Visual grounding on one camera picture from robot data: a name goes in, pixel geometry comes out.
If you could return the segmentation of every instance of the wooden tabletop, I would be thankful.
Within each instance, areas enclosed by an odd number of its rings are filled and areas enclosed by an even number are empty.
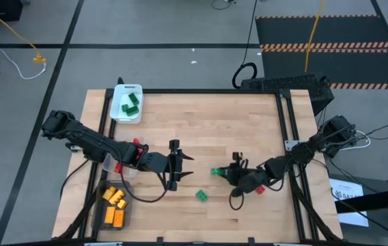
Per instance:
[[[89,90],[83,107],[82,123],[96,131],[104,95],[104,90]],[[301,140],[306,140],[316,132],[307,91],[292,91],[292,102],[299,135]],[[142,137],[150,152],[163,154],[169,153],[169,140],[179,139],[180,148],[195,159],[184,161],[183,171],[194,174],[183,178],[176,192],[167,192],[157,203],[129,204],[132,206],[129,227],[117,232],[100,231],[99,241],[144,242],[156,241],[159,236],[164,241],[178,242],[242,243],[248,237],[254,237],[258,243],[299,241],[288,178],[281,191],[266,189],[262,195],[250,193],[245,196],[244,206],[233,211],[228,204],[233,187],[223,178],[210,175],[212,167],[229,165],[235,151],[244,153],[250,167],[284,154],[275,95],[145,94],[141,123],[117,124],[115,138],[126,133]],[[288,134],[291,136],[289,122]],[[316,159],[324,162],[321,154]],[[83,160],[81,152],[72,154],[68,173]],[[60,235],[80,211],[89,169],[90,165],[85,166],[65,186],[53,236]],[[326,169],[312,162],[306,171],[314,208],[334,234],[342,237]],[[108,180],[120,178],[109,175]],[[141,172],[129,182],[135,188],[135,195],[147,200],[163,191],[156,174]],[[195,197],[200,189],[208,194],[207,202]],[[238,205],[239,201],[236,198],[233,202]],[[310,238],[307,213],[303,207],[302,211],[306,237]]]

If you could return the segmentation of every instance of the floor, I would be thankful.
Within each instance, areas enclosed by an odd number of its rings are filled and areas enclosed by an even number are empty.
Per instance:
[[[21,20],[11,23],[32,42],[53,44],[41,50],[47,58],[47,71],[42,76],[32,81],[20,79],[0,53],[0,217],[78,2],[32,0],[25,6]],[[388,22],[388,0],[378,3]],[[313,15],[319,5],[320,0],[267,0],[259,2],[256,14]],[[120,76],[127,83],[140,83],[146,88],[232,88],[230,81],[244,49],[238,45],[224,49],[220,48],[223,45],[214,44],[245,43],[252,6],[252,1],[237,0],[230,8],[218,11],[211,8],[210,0],[84,0],[71,44],[174,45],[68,49],[59,74],[53,76],[57,80],[47,112],[63,109],[79,118],[85,92],[113,87]],[[374,8],[370,0],[327,0],[324,14],[374,14]],[[257,42],[253,31],[251,43]],[[0,25],[0,43],[21,41]],[[25,76],[42,68],[31,62],[31,49],[10,48],[6,52]],[[249,49],[247,61],[261,68],[259,49]],[[388,91],[333,93],[335,100],[327,108],[327,118],[342,114],[364,132],[388,123]],[[378,136],[387,135],[388,129]],[[50,239],[69,158],[70,153],[62,144],[36,139],[3,244]],[[374,141],[366,149],[341,152],[335,163],[356,176],[388,180],[388,140]],[[366,238],[352,232],[345,233],[345,237],[356,242],[388,244],[388,239]]]

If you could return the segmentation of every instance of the white cable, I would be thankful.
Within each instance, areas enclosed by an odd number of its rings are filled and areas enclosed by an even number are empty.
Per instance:
[[[359,148],[366,148],[366,147],[370,146],[370,144],[372,144],[372,140],[370,140],[370,138],[365,133],[363,133],[362,131],[357,131],[357,133],[361,133],[365,138],[367,138],[367,144],[364,146],[354,146],[354,147],[342,148],[341,150],[355,150],[355,149],[359,149]]]
[[[21,78],[23,78],[24,80],[30,80],[30,79],[35,79],[37,77],[39,77],[41,74],[43,74],[45,72],[45,69],[46,69],[46,63],[44,62],[44,68],[42,69],[41,72],[39,72],[37,75],[33,76],[33,77],[24,77],[23,74],[21,73],[21,70],[19,69],[18,65],[15,63],[15,61],[12,61],[12,59],[10,59],[10,57],[8,56],[8,54],[6,54],[2,49],[0,49],[0,51],[5,55],[5,57],[10,61],[12,62],[12,64],[15,65],[18,73],[19,73],[19,76],[21,76]]]

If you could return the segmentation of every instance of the white paper sign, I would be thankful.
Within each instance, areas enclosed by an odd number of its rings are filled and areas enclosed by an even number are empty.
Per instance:
[[[340,200],[345,200],[352,197],[359,197],[363,195],[363,187],[359,184],[355,184],[353,182],[347,182],[342,180],[336,180],[330,178],[331,187],[333,193]],[[362,217],[359,213],[342,213],[338,215],[339,222],[348,223],[350,225],[356,226],[369,226],[369,221]]]

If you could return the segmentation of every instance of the yellow cable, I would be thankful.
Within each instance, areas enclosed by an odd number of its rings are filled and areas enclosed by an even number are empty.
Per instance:
[[[40,53],[39,53],[39,50],[38,48],[36,48],[36,46],[34,46],[32,43],[30,43],[29,41],[27,41],[24,37],[22,37],[21,35],[19,35],[19,33],[17,33],[13,28],[11,28],[6,22],[4,22],[4,20],[1,20],[0,18],[0,22],[5,25],[13,34],[15,34],[15,36],[17,36],[18,38],[20,38],[22,41],[26,42],[27,44],[29,44],[33,49],[36,50],[36,53],[37,55],[36,56],[40,56]]]
[[[311,35],[309,37],[308,47],[306,48],[305,72],[308,71],[309,50],[311,50],[312,37],[314,36],[314,33],[316,32],[318,19],[320,18],[320,15],[322,14],[323,7],[324,7],[324,0],[322,0],[322,4],[320,5],[320,9],[318,10],[316,22],[314,22],[314,26],[312,27]]]

